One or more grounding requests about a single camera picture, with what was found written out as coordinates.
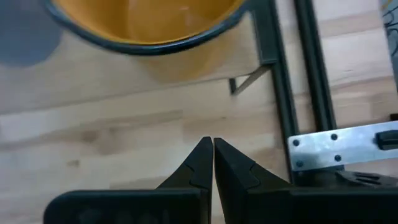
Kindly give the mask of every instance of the gray object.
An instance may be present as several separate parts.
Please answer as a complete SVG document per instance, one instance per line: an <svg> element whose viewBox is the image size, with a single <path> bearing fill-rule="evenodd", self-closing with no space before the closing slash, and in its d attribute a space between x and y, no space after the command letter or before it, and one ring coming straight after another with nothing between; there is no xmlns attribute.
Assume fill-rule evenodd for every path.
<svg viewBox="0 0 398 224"><path fill-rule="evenodd" d="M398 150L383 151L376 133L398 130L398 121L292 136L288 139L293 171L321 169L398 157Z"/></svg>
<svg viewBox="0 0 398 224"><path fill-rule="evenodd" d="M48 58L62 35L40 0L0 1L0 64L28 67Z"/></svg>

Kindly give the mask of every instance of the wooden surface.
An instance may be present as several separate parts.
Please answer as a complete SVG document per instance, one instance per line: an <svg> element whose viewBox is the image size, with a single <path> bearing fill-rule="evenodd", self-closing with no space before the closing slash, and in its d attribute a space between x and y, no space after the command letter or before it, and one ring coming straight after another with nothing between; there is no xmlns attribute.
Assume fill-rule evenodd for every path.
<svg viewBox="0 0 398 224"><path fill-rule="evenodd" d="M0 63L0 114L238 77L258 66L249 15L221 38L156 57L109 52L65 30L46 60L30 67Z"/></svg>
<svg viewBox="0 0 398 224"><path fill-rule="evenodd" d="M293 4L277 2L300 129L310 132L313 118ZM378 2L316 0L315 5L339 128L387 121L398 111L398 97ZM0 97L11 101L12 95ZM236 97L229 95L226 80L218 80L4 114L2 223L41 223L48 202L68 190L154 188L202 136L222 137L287 178L269 74ZM389 160L348 169L398 176L397 166L397 160ZM215 182L213 192L213 223L223 223Z"/></svg>

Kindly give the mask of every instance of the black rim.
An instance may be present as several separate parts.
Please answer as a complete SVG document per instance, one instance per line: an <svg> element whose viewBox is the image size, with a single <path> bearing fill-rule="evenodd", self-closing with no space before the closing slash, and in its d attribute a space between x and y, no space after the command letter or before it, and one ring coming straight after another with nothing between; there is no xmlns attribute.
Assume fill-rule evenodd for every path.
<svg viewBox="0 0 398 224"><path fill-rule="evenodd" d="M48 10L50 15L61 25L70 29L81 38L92 42L100 47L115 52L120 52L129 55L164 55L187 50L192 47L196 47L206 41L209 41L223 32L233 28L241 20L243 14L248 9L248 1L244 1L242 5L229 15L223 22L217 24L211 29L204 31L200 34L192 37L178 40L175 42L169 42L166 44L155 44L155 45L139 45L139 44L126 44L113 42L97 35L88 32L84 28L80 27L76 23L72 22L58 7L54 5L52 0L44 0L45 8Z"/></svg>

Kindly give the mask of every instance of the metal bracket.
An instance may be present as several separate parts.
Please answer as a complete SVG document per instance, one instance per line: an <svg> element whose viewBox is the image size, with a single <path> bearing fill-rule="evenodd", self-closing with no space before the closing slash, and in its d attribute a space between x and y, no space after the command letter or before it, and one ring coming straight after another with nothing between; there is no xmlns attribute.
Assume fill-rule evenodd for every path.
<svg viewBox="0 0 398 224"><path fill-rule="evenodd" d="M229 81L229 90L231 92L231 95L238 96L241 92L243 92L243 90L249 87L249 85L251 85L254 81L260 78L270 69L271 68L269 66L260 66L254 72L248 74L249 77L247 77L247 79L245 79L245 81L240 86L236 86L235 78L230 78L228 81Z"/></svg>
<svg viewBox="0 0 398 224"><path fill-rule="evenodd" d="M376 134L398 130L398 121L343 128L289 138L293 171L322 169L357 162L398 157L398 150L382 150Z"/></svg>

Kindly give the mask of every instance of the metal plate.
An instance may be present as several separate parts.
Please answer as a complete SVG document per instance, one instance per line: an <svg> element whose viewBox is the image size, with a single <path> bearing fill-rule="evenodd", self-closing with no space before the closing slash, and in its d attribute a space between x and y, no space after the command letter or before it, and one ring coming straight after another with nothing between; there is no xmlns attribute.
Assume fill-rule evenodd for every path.
<svg viewBox="0 0 398 224"><path fill-rule="evenodd" d="M398 130L398 121L292 136L288 139L292 169L304 171L398 157L397 149L382 151L374 142L376 133L389 130Z"/></svg>

